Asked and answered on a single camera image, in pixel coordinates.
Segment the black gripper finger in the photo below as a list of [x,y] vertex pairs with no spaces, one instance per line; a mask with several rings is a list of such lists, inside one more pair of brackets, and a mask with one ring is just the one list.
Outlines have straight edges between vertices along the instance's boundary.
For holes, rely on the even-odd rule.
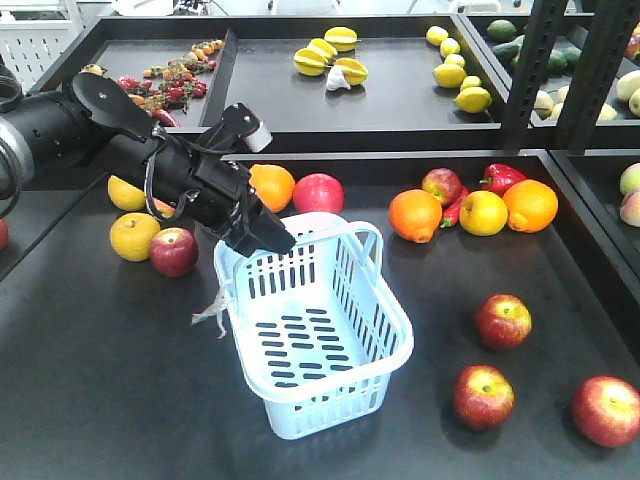
[[244,257],[258,250],[287,254],[296,243],[284,223],[258,198],[240,199],[223,241]]

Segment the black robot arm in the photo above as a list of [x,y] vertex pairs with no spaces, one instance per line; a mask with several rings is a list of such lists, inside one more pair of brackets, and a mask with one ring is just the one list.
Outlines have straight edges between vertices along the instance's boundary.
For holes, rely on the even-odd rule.
[[249,170],[227,156],[240,144],[260,152],[272,137],[244,104],[194,142],[174,136],[136,106],[112,79],[81,72],[59,91],[26,96],[13,73],[1,70],[1,198],[10,212],[22,187],[46,172],[96,165],[156,201],[208,228],[244,256],[285,254],[296,241],[259,199]]

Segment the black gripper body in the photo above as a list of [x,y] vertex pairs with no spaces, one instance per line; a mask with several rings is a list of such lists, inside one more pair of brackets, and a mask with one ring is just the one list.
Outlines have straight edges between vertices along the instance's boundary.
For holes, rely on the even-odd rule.
[[159,216],[154,198],[174,201],[175,218],[186,213],[223,239],[240,199],[258,198],[248,169],[223,157],[242,145],[253,152],[268,146],[272,137],[262,120],[238,102],[195,142],[173,137],[159,126],[152,130],[152,139],[156,146],[144,177],[149,212]]

